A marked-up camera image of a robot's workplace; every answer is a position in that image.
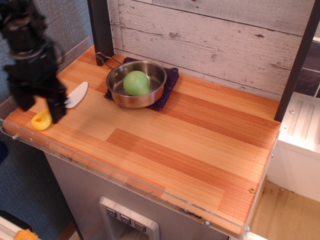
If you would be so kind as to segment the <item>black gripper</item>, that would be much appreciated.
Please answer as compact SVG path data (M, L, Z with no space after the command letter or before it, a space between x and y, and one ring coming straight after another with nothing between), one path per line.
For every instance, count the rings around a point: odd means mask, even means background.
M5 65L8 85L16 103L23 111L34 104L34 96L47 99L54 124L66 114L66 87L57 79L58 65L55 43L45 41L36 53L15 55L15 64Z

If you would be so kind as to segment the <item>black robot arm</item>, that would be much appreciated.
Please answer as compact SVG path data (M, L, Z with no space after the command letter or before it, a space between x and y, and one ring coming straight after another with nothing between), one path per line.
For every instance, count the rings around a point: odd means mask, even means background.
M56 124L67 113L66 87L57 79L59 62L55 43L45 35L45 17L32 0L0 2L0 33L7 40L13 65L5 65L8 86L24 111L35 104L35 96L46 98Z

